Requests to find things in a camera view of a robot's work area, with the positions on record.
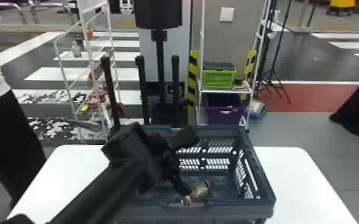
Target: yellow and black striped pole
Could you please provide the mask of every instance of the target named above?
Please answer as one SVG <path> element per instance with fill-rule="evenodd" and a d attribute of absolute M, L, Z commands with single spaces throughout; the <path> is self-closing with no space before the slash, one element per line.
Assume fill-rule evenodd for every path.
<path fill-rule="evenodd" d="M 199 59 L 198 51 L 191 51 L 189 55 L 189 72 L 188 72 L 188 112 L 195 112 L 195 103 L 197 96 L 197 60 Z"/>
<path fill-rule="evenodd" d="M 245 67 L 243 69 L 243 75 L 244 79 L 249 83 L 249 85 L 252 87 L 253 85 L 253 68 L 255 66 L 255 56 L 257 51 L 256 50 L 250 50 L 247 52 L 247 56 L 245 59 Z M 241 100 L 245 100 L 247 97 L 247 94 L 241 94 Z"/>

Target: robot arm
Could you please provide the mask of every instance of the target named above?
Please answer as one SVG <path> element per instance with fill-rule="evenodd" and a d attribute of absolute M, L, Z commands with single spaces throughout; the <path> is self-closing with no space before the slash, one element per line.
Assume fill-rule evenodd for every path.
<path fill-rule="evenodd" d="M 108 223 L 135 194 L 161 181 L 170 181 L 180 195 L 189 195 L 191 189 L 181 180 L 173 155 L 198 142 L 190 126 L 170 139 L 146 133 L 139 123 L 122 126 L 102 148 L 109 166 L 48 224 Z"/>

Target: black pants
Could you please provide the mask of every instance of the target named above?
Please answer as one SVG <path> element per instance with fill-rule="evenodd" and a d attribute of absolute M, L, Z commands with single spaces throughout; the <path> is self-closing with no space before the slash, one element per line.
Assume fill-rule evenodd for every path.
<path fill-rule="evenodd" d="M 15 204 L 45 163 L 38 138 L 12 91 L 0 97 L 0 183 Z"/>

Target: basket handle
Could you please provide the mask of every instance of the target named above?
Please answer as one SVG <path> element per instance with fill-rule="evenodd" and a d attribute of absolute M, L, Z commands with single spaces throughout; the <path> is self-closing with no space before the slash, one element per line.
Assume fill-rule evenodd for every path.
<path fill-rule="evenodd" d="M 195 209 L 199 209 L 199 210 L 210 210 L 213 208 L 213 204 L 212 203 L 190 203 L 190 205 L 185 206 L 182 203 L 166 203 L 162 205 L 162 209 L 166 210 L 166 211 L 175 211 L 175 210 L 195 210 Z"/>
<path fill-rule="evenodd" d="M 220 114 L 231 114 L 232 111 L 229 111 L 229 110 L 221 110 L 220 111 Z"/>

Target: white table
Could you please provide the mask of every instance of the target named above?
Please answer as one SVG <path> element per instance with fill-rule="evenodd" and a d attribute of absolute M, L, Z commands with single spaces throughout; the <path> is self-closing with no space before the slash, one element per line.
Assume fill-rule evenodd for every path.
<path fill-rule="evenodd" d="M 36 224 L 50 221 L 107 167 L 101 147 L 56 148 L 8 218 L 24 213 Z M 277 197 L 267 224 L 357 224 L 302 148 L 255 150 Z"/>

